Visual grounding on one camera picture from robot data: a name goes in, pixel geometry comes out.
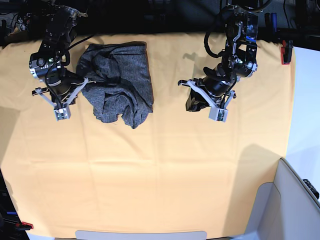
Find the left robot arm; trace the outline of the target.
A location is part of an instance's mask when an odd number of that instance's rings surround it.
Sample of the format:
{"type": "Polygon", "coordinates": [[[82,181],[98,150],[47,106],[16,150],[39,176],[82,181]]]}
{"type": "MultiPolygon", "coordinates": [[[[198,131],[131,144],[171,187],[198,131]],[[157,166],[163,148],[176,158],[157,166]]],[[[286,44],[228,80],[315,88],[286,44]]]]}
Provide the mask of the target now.
{"type": "Polygon", "coordinates": [[[236,97],[233,87],[242,78],[249,78],[257,64],[258,16],[250,7],[241,7],[233,0],[222,8],[216,21],[204,36],[206,53],[221,62],[215,68],[204,67],[204,78],[180,80],[178,85],[189,87],[186,110],[198,112],[206,107],[224,113],[228,101],[236,97]],[[211,51],[209,37],[219,23],[224,23],[225,47],[219,53],[211,51]]]}

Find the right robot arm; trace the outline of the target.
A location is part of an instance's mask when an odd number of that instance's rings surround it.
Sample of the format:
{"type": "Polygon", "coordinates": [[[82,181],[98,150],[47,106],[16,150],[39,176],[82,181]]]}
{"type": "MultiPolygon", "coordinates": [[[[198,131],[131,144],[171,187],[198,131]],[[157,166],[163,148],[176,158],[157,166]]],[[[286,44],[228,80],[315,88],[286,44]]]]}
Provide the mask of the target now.
{"type": "Polygon", "coordinates": [[[67,102],[73,102],[72,93],[78,94],[77,87],[84,84],[82,77],[67,70],[70,64],[70,50],[75,45],[72,42],[77,36],[75,27],[79,18],[88,17],[88,3],[77,0],[50,0],[43,10],[47,17],[44,36],[37,52],[29,58],[30,74],[44,88],[36,88],[33,95],[49,93],[55,107],[62,107],[67,102]]]}

